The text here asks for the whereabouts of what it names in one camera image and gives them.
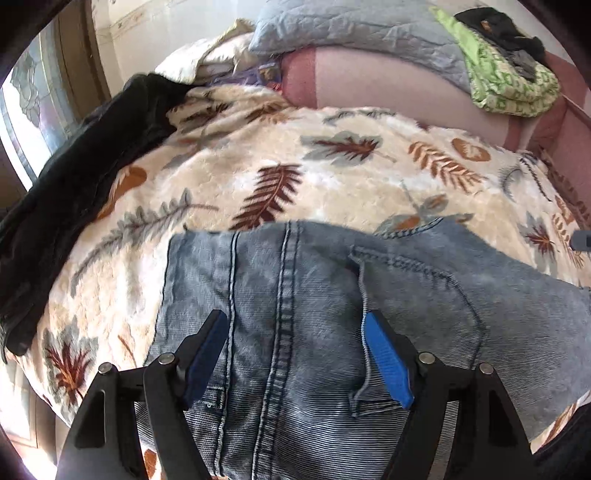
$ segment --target green patterned cloth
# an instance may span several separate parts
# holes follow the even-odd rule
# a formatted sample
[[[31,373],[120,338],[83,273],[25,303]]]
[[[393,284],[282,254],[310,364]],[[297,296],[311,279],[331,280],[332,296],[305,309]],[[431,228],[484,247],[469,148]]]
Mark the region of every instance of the green patterned cloth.
[[[476,106],[518,116],[537,116],[550,109],[560,87],[548,68],[537,63],[535,82],[529,82],[479,34],[440,8],[431,7],[431,12],[464,52]]]

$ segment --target jeans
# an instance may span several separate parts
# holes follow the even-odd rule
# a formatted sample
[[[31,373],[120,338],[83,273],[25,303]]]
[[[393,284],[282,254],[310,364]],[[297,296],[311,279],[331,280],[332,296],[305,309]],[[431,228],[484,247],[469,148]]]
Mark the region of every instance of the jeans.
[[[590,291],[541,274],[453,219],[386,237],[312,222],[192,232],[170,242],[147,363],[230,320],[206,395],[187,412],[213,475],[379,478],[407,412],[392,400],[362,336],[379,309],[419,351],[448,365],[490,362],[527,435],[591,385]],[[431,471],[443,476],[450,405]],[[153,443],[144,408],[141,439]]]

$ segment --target black garment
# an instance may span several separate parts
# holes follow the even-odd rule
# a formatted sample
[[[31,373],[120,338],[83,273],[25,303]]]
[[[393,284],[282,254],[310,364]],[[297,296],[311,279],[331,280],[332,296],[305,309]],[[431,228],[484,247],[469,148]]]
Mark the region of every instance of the black garment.
[[[540,480],[591,478],[591,404],[580,407],[562,431],[534,455]]]
[[[47,162],[28,194],[0,223],[0,345],[31,346],[54,280],[117,172],[175,129],[166,112],[191,88],[156,74],[132,77]]]
[[[544,44],[538,37],[524,37],[513,20],[492,7],[471,8],[456,15],[456,20],[474,28],[485,38],[508,51],[525,50],[535,61],[546,65]]]

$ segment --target leaf-patterned blanket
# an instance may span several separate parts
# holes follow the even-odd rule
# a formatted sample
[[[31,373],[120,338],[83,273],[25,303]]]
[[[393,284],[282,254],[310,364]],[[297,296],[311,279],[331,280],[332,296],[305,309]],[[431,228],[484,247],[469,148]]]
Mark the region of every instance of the leaf-patterned blanket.
[[[368,233],[436,217],[575,285],[591,261],[569,248],[567,205],[527,154],[383,109],[293,108],[262,87],[195,88],[161,147],[123,168],[72,249],[21,363],[70,423],[96,367],[146,359],[167,247],[181,229],[309,219]]]

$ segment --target light blue quilted pillow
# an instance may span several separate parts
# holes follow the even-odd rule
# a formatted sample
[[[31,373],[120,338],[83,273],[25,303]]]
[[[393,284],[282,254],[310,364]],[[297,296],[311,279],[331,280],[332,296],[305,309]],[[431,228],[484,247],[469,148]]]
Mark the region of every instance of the light blue quilted pillow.
[[[425,0],[269,0],[250,50],[275,54],[321,45],[391,53],[470,92],[463,54]]]

